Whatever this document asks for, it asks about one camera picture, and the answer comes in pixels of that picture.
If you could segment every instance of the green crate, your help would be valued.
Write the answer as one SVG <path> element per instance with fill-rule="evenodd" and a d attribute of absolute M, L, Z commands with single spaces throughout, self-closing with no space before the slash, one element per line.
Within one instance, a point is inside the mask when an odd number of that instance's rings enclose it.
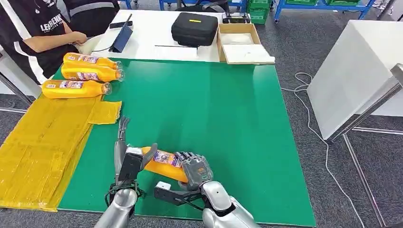
<path fill-rule="evenodd" d="M 326 0 L 328 6 L 356 6 L 360 0 Z"/>
<path fill-rule="evenodd" d="M 268 9 L 248 9 L 250 20 L 253 24 L 265 24 L 267 19 Z"/>
<path fill-rule="evenodd" d="M 269 9 L 271 0 L 249 0 L 248 9 Z"/>
<path fill-rule="evenodd" d="M 286 0 L 286 3 L 314 6 L 314 5 L 316 5 L 317 0 Z"/>

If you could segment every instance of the person's hand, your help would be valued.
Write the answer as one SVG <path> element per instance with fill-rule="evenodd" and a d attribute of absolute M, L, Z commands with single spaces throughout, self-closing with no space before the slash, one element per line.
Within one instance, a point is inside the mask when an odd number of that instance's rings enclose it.
<path fill-rule="evenodd" d="M 213 180 L 213 172 L 204 156 L 192 152 L 176 152 L 175 155 L 188 178 L 187 184 L 179 182 L 182 188 L 186 187 L 186 190 L 194 191 L 204 182 Z"/>
<path fill-rule="evenodd" d="M 75 44 L 78 44 L 81 46 L 82 44 L 84 44 L 87 41 L 87 36 L 84 33 L 74 31 L 69 34 L 71 34 L 71 36 L 72 36 L 72 39 L 73 39 L 72 43 L 75 43 Z"/>

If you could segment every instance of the smartphone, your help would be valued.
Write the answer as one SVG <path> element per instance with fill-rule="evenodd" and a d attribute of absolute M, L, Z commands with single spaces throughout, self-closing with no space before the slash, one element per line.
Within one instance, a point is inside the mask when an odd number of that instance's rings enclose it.
<path fill-rule="evenodd" d="M 110 29 L 121 28 L 121 27 L 123 27 L 124 24 L 125 24 L 125 21 L 124 22 L 118 22 L 118 23 L 111 23 L 109 25 L 109 28 Z M 127 26 L 129 26 L 129 27 L 133 26 L 133 21 L 132 20 L 128 21 Z"/>

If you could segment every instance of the bottle cap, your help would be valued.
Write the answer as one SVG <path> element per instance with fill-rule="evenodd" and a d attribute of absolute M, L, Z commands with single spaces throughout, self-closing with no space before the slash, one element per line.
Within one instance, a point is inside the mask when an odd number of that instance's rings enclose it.
<path fill-rule="evenodd" d="M 105 95 L 112 93 L 112 85 L 109 82 L 102 84 L 102 93 Z"/>
<path fill-rule="evenodd" d="M 119 82 L 123 82 L 123 80 L 125 79 L 125 73 L 124 73 L 123 70 L 117 70 L 117 71 L 116 71 L 116 79 L 117 79 Z"/>
<path fill-rule="evenodd" d="M 122 70 L 123 69 L 123 64 L 121 61 L 116 61 L 115 62 L 115 69 L 116 70 Z"/>

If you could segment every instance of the bottle label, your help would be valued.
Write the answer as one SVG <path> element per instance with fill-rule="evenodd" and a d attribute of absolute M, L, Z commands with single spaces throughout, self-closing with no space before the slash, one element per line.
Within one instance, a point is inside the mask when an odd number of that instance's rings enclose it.
<path fill-rule="evenodd" d="M 87 63 L 96 63 L 98 61 L 98 57 L 94 57 L 94 56 L 86 56 L 86 55 L 80 55 L 80 57 L 78 58 L 78 60 L 82 60 L 84 62 Z"/>
<path fill-rule="evenodd" d="M 69 60 L 77 60 L 75 56 L 68 56 L 67 59 L 69 59 Z"/>
<path fill-rule="evenodd" d="M 179 162 L 179 159 L 176 158 L 174 154 L 163 152 L 163 151 L 157 151 L 154 155 L 154 161 L 163 163 L 163 164 L 170 164 L 174 167 L 181 167 L 181 163 Z"/>
<path fill-rule="evenodd" d="M 77 72 L 77 76 L 80 80 L 94 80 L 99 81 L 98 75 L 96 73 L 81 73 Z"/>
<path fill-rule="evenodd" d="M 83 87 L 83 84 L 84 82 L 78 82 L 78 81 L 62 81 L 60 83 L 59 88 L 81 89 Z"/>

